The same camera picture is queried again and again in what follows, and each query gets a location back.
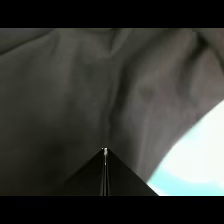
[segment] black triangular fabric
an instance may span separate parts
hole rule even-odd
[[[99,196],[103,156],[103,150],[101,150],[54,195]],[[156,196],[156,193],[111,151],[108,154],[108,163],[111,196]]]

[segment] dark garment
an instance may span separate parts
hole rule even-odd
[[[48,195],[102,147],[147,181],[224,98],[224,29],[0,29],[0,194]]]

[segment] gray fabric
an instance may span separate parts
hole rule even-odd
[[[224,98],[224,29],[0,29],[0,194],[47,195],[102,147],[147,181]]]

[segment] wrinkled fabric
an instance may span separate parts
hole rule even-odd
[[[48,195],[110,148],[147,181],[224,98],[223,28],[0,29],[0,195]]]

